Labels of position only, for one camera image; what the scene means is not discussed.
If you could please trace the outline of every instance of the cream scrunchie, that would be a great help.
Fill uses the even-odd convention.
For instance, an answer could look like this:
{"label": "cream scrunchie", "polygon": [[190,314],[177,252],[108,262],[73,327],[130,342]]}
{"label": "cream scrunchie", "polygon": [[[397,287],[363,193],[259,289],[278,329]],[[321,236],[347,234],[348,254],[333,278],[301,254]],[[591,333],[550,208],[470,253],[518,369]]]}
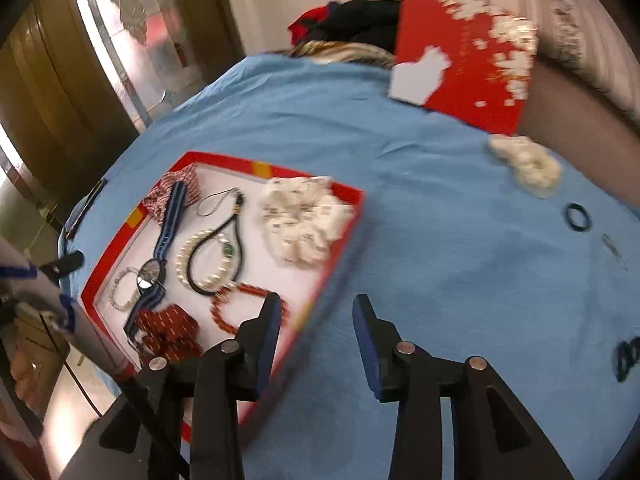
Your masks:
{"label": "cream scrunchie", "polygon": [[327,176],[272,178],[264,186],[266,237],[273,254],[286,262],[323,262],[353,213],[332,195]]}
{"label": "cream scrunchie", "polygon": [[558,183],[562,166],[544,146],[529,137],[489,135],[489,148],[513,169],[516,180],[539,198],[551,196]]}

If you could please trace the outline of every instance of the white beaded bracelet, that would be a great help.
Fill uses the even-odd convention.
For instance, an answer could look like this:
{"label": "white beaded bracelet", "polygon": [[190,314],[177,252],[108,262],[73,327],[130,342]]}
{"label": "white beaded bracelet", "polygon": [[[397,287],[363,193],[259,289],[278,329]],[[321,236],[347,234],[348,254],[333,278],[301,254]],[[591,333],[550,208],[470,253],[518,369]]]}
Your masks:
{"label": "white beaded bracelet", "polygon": [[[196,245],[201,240],[209,236],[213,231],[215,231],[215,229],[205,229],[204,231],[194,234],[189,238],[189,241],[180,248],[180,252],[176,258],[175,272],[178,275],[180,282],[189,289],[191,288],[189,280],[187,279],[189,258],[191,257]],[[229,240],[225,237],[224,233],[217,234],[215,240],[220,243],[223,254],[216,273],[210,274],[200,282],[196,282],[196,285],[204,290],[216,290],[222,286],[232,267],[233,251],[228,250],[228,247],[230,247]]]}
{"label": "white beaded bracelet", "polygon": [[136,287],[135,290],[133,291],[133,294],[131,295],[131,298],[129,299],[129,301],[127,301],[127,303],[120,305],[118,302],[116,302],[116,291],[118,290],[118,286],[120,285],[120,280],[130,272],[132,272],[137,276],[139,273],[139,270],[134,269],[133,267],[127,267],[126,269],[121,270],[116,275],[116,279],[113,280],[113,288],[111,289],[111,294],[109,296],[109,301],[111,302],[111,305],[113,306],[113,308],[121,312],[126,312],[127,310],[132,309],[133,306],[136,304],[136,301],[140,297],[140,291]]}

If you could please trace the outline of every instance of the yellow patch on box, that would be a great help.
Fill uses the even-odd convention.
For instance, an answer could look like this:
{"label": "yellow patch on box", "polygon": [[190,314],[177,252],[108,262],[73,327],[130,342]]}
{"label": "yellow patch on box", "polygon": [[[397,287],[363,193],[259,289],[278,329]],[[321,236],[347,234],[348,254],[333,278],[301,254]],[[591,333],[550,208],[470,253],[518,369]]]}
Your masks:
{"label": "yellow patch on box", "polygon": [[271,178],[271,164],[261,160],[252,160],[251,167],[255,176],[260,178]]}
{"label": "yellow patch on box", "polygon": [[136,225],[140,223],[143,216],[144,215],[142,214],[142,211],[140,211],[139,208],[135,208],[129,215],[129,218],[127,218],[127,225],[132,229],[135,229]]}

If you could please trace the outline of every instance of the metal rivet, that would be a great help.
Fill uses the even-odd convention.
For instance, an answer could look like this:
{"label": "metal rivet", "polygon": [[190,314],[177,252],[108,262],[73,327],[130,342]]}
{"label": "metal rivet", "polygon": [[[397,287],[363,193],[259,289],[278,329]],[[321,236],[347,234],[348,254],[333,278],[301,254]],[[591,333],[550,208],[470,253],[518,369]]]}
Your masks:
{"label": "metal rivet", "polygon": [[149,368],[153,371],[162,370],[166,366],[166,359],[164,357],[154,357],[149,361]]}
{"label": "metal rivet", "polygon": [[396,350],[401,354],[409,355],[415,352],[415,345],[410,341],[401,341],[396,345]]}
{"label": "metal rivet", "polygon": [[486,368],[486,361],[481,357],[472,357],[469,359],[469,366],[474,370],[484,370]]}
{"label": "metal rivet", "polygon": [[227,339],[223,341],[220,345],[220,349],[225,354],[232,354],[233,352],[237,352],[240,349],[240,343],[235,339]]}

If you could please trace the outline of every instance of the blue bed sheet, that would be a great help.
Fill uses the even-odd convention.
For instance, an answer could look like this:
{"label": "blue bed sheet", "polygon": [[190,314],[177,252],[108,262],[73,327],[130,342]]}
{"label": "blue bed sheet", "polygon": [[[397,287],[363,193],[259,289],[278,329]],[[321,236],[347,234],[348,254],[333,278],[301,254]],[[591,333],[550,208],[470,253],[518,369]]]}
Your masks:
{"label": "blue bed sheet", "polygon": [[[388,71],[254,56],[153,124],[107,172],[69,250],[78,295],[133,207],[187,150],[267,160],[363,189],[353,238],[244,448],[249,479],[383,479],[396,405],[367,388],[351,322],[377,314],[431,354],[489,360],[577,480],[606,469],[640,413],[640,370],[612,350],[640,333],[640,221],[565,161],[558,193],[522,190],[486,133],[388,99]],[[564,222],[569,202],[593,229]],[[601,242],[608,234],[628,270]],[[444,413],[444,478],[452,478]]]}

